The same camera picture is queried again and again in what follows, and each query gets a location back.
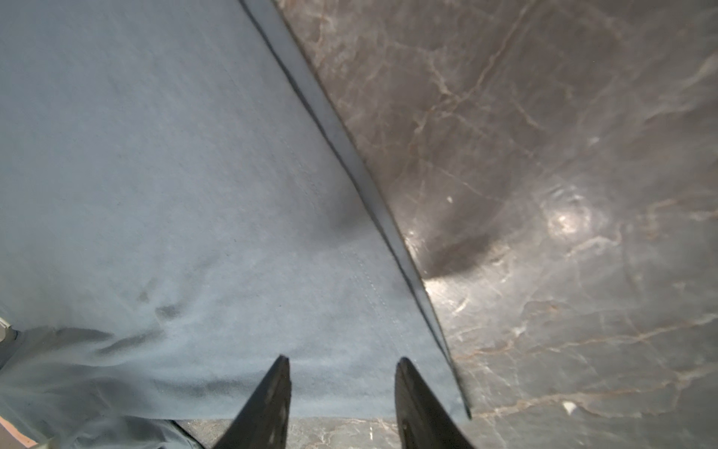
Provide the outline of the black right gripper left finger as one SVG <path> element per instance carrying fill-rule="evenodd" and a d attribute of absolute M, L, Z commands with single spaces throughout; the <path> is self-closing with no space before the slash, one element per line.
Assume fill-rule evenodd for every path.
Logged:
<path fill-rule="evenodd" d="M 279 355 L 213 449 L 284 449 L 291 396 L 290 360 Z"/>

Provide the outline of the blue-grey t-shirt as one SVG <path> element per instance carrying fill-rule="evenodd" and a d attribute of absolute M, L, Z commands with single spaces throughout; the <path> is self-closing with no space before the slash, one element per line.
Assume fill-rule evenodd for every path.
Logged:
<path fill-rule="evenodd" d="M 1 415 L 192 448 L 279 355 L 295 417 L 469 415 L 417 270 L 271 1 L 1 5 Z"/>

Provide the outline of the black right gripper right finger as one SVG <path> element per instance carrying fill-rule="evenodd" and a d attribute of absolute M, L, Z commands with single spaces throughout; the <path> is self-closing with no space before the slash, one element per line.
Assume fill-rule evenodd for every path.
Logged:
<path fill-rule="evenodd" d="M 395 405 L 403 448 L 474 449 L 407 357 L 396 366 Z"/>

